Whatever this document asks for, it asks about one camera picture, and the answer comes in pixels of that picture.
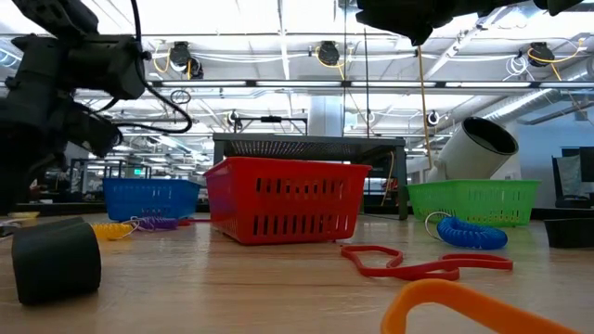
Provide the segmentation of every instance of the red rubber band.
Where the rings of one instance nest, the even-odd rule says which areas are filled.
[[[394,258],[386,264],[385,268],[371,268],[364,266],[358,255],[356,255],[362,251],[380,251],[392,255]],[[513,262],[511,260],[487,254],[446,254],[435,262],[405,267],[398,267],[404,261],[402,251],[392,250],[382,246],[344,246],[341,248],[341,255],[351,260],[363,276],[396,277],[408,281],[423,278],[458,280],[460,278],[459,268],[513,269]]]

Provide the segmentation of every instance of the coiled keychain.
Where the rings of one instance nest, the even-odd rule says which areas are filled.
[[[436,237],[429,230],[429,218],[436,214],[445,216],[437,225]],[[433,212],[425,219],[425,230],[432,237],[450,245],[476,250],[498,250],[508,243],[508,236],[500,229],[479,226],[461,221],[446,212]]]

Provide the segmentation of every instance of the ceiling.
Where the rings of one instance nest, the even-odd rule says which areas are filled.
[[[133,33],[132,9],[128,0],[83,0],[99,18],[102,33]],[[416,48],[403,36],[365,28],[337,9],[334,0],[138,0],[144,47],[153,52],[157,66],[166,67],[167,49],[176,41],[190,42],[192,55],[204,68],[205,80],[308,80],[340,81],[337,68],[322,66],[316,58],[316,47],[321,41],[333,41],[341,53],[340,62],[347,55],[343,75],[346,80],[413,81],[420,78]],[[430,81],[552,81],[553,72],[546,68],[523,68],[522,74],[511,75],[510,63],[519,50],[525,52],[531,42],[547,42],[557,58],[574,58],[558,65],[560,72],[591,55],[594,13],[572,11],[551,18],[537,12],[531,18],[523,16],[521,6],[494,13],[493,24],[485,30],[476,30],[476,15],[455,18],[445,27],[437,29],[422,47],[426,80]],[[19,57],[19,50],[8,43],[12,37],[29,32],[45,33],[43,29],[24,18],[11,0],[0,0],[0,50]],[[495,18],[496,14],[505,14]],[[440,57],[449,50],[449,57]],[[147,79],[186,80],[171,67],[158,71],[147,62]],[[0,78],[14,74],[13,69],[0,65]],[[162,89],[169,96],[174,89]],[[241,116],[307,117],[312,108],[312,96],[338,95],[343,90],[318,88],[191,88],[193,96],[187,111],[200,121],[190,131],[193,138],[178,138],[197,153],[212,153],[208,134],[226,130],[226,117],[232,110]],[[467,115],[513,95],[524,94],[510,89],[501,91],[437,91],[428,92],[428,110],[441,115]],[[109,97],[99,92],[81,92],[81,101],[99,109]],[[366,132],[363,117],[369,108],[371,124],[376,133],[407,134],[418,132],[423,125],[420,90],[398,91],[370,88],[350,89],[344,99],[344,109],[358,114],[357,126],[347,129],[352,135]],[[106,112],[114,118],[153,119],[173,117],[156,99],[149,95],[137,101],[123,101]],[[160,123],[160,126],[179,127],[178,123]],[[286,129],[273,124],[255,122],[246,132],[283,133]],[[147,146],[143,136],[127,136],[126,145],[143,152],[155,151]]]

